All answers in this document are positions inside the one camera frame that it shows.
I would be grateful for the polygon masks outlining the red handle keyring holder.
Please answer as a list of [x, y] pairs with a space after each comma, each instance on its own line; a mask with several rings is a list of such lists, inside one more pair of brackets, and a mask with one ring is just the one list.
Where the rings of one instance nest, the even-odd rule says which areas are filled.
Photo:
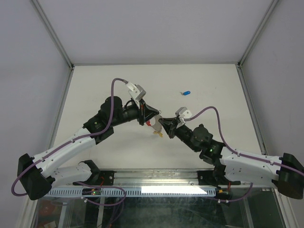
[[156, 115], [152, 119], [148, 120], [146, 124], [151, 127], [155, 132], [160, 133], [162, 131], [162, 125], [159, 122], [161, 115]]

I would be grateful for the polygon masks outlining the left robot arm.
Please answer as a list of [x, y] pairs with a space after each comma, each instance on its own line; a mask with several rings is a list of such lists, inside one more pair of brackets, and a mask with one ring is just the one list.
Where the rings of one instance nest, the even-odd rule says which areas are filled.
[[61, 165], [80, 152], [94, 147], [114, 133], [114, 127], [133, 120], [144, 125], [160, 114], [160, 111], [147, 105], [143, 99], [131, 99], [123, 105], [121, 98], [108, 97], [101, 104], [96, 115], [65, 142], [42, 153], [19, 157], [17, 179], [31, 200], [47, 195], [54, 187], [73, 182], [96, 184], [99, 181], [99, 168], [92, 160], [79, 165], [62, 168]]

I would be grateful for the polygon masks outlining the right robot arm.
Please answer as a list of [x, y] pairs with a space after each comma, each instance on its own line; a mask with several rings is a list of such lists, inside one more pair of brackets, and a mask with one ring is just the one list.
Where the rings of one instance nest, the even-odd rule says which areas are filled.
[[275, 188], [279, 193], [301, 200], [304, 196], [304, 167], [289, 153], [268, 156], [230, 149], [200, 124], [194, 130], [178, 118], [161, 118], [159, 123], [169, 138], [177, 137], [199, 158], [213, 165], [212, 185], [242, 182]]

